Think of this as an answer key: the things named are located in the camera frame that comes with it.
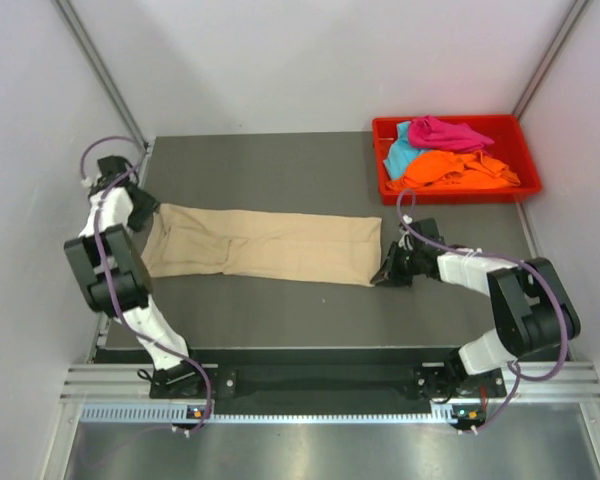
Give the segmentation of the beige t shirt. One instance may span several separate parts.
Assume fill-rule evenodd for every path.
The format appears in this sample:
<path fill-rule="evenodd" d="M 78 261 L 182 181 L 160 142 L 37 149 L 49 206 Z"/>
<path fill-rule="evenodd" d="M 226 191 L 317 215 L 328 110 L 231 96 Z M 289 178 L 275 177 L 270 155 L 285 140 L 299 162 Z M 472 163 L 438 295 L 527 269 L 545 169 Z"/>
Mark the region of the beige t shirt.
<path fill-rule="evenodd" d="M 381 264 L 379 217 L 163 204 L 141 258 L 154 278 L 236 275 L 368 287 Z"/>

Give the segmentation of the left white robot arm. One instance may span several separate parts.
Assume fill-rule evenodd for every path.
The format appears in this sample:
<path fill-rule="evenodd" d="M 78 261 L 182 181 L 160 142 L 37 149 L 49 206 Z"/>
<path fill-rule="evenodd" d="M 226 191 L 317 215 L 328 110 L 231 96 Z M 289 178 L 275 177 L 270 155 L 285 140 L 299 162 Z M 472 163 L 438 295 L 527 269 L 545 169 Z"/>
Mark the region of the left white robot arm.
<path fill-rule="evenodd" d="M 137 185 L 127 159 L 107 156 L 97 166 L 99 176 L 87 183 L 87 223 L 63 246 L 80 292 L 92 311 L 126 327 L 148 353 L 153 371 L 137 375 L 150 384 L 152 398 L 205 398 L 209 377 L 158 308 L 148 268 L 131 239 L 159 202 Z"/>

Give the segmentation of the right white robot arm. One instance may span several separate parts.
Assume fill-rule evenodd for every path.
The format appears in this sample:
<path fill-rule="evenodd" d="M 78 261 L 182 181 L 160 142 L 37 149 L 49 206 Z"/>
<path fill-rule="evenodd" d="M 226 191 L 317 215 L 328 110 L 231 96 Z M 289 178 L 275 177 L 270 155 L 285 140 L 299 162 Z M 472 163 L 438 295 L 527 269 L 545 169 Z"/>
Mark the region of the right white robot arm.
<path fill-rule="evenodd" d="M 522 262 L 480 249 L 448 246 L 434 219 L 415 221 L 403 216 L 401 237 L 391 244 L 370 282 L 404 287 L 417 276 L 485 295 L 494 321 L 493 329 L 449 353 L 435 375 L 440 388 L 429 392 L 426 379 L 419 378 L 421 395 L 435 403 L 472 394 L 482 385 L 483 375 L 503 366 L 523 380 L 520 359 L 556 348 L 555 366 L 537 378 L 550 380 L 563 368 L 569 341 L 581 332 L 579 317 L 549 260 Z"/>

